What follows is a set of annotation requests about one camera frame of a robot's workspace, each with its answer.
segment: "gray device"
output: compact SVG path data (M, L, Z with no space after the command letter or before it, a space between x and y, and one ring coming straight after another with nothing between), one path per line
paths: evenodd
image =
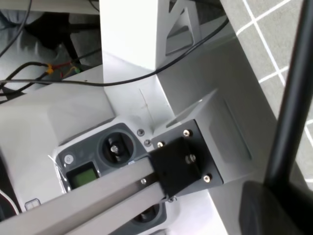
M143 135L143 129L134 133L121 120L112 118L62 142L54 157L65 192L146 156L147 151L138 139L138 136ZM165 203L156 204L112 234L136 235L162 224L166 219Z

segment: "black bracket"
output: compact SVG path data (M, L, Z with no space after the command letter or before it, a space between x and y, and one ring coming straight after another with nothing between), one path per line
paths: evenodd
M201 178L195 159L183 137L149 154L158 180L169 198Z
M152 144L155 147L155 150L150 152L152 165L159 174L163 189L170 197L223 184L195 120L187 121L153 138ZM196 159L192 164L188 164L190 155L194 155ZM203 179L204 176L210 177L209 182Z

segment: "green lcd screen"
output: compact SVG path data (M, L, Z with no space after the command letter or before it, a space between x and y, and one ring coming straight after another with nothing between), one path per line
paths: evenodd
M72 189L78 188L98 178L93 163L85 164L67 173Z
M97 179L93 169L86 170L85 172L82 172L76 176L73 177L73 183L75 185L75 188L78 188L80 186L83 186L91 181L94 181Z

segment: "black pole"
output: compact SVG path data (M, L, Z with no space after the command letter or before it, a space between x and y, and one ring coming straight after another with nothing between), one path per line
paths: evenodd
M313 0L304 0L264 185L286 186L313 93Z

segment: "small circular button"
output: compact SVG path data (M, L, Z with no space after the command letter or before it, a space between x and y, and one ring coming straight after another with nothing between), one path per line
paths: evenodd
M73 161L74 161L74 157L70 154L68 154L64 157L64 162L66 164L71 164Z

